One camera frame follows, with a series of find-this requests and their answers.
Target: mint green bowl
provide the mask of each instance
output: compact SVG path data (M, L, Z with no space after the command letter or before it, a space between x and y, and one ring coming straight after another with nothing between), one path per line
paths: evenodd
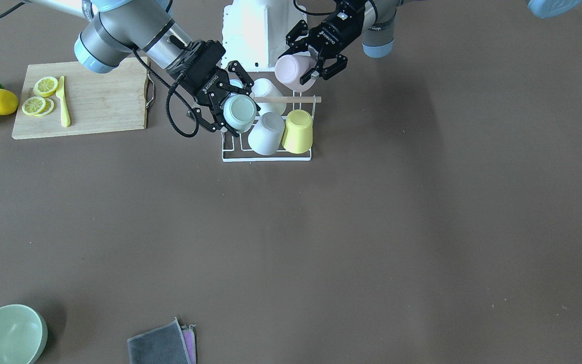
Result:
M0 308L0 364L31 364L46 345L46 322L23 304Z

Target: knife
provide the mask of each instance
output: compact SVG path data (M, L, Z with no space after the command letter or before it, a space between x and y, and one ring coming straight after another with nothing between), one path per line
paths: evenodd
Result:
M67 109L67 97L64 94L64 76L60 76L58 80L58 89L55 90L55 95L60 99L60 121L63 127L71 125L71 116L69 116L69 109Z

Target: white wire rack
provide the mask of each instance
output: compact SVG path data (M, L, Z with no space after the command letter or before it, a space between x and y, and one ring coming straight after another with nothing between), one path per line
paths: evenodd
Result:
M291 110L302 109L304 106L305 111L308 108L311 110L311 118L314 119L316 115L316 104L322 102L322 98L319 96L302 96L302 93L293 96L282 96L282 97L254 97L256 102L286 102L291 104ZM256 122L259 121L259 116L255 118ZM221 134L221 159L224 162L263 162L263 161L310 161L312 157L312 149L303 154L293 154L287 152L284 148L278 149L272 155L260 155L254 152L249 146L249 133L252 130L249 129L245 133L241 133L239 138L233 138L232 135L226 137L226 133Z

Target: cutting board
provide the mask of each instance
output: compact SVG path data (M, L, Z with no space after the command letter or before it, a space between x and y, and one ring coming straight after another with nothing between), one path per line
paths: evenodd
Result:
M148 58L143 58L143 61L149 64ZM79 62L28 65L19 105L35 96L33 86L46 76L65 77L71 126L62 127L60 100L53 95L49 99L55 102L55 110L46 116L28 116L21 107L17 110L12 129L14 139L146 128L148 71L135 58L126 58L116 69L105 74L89 71Z

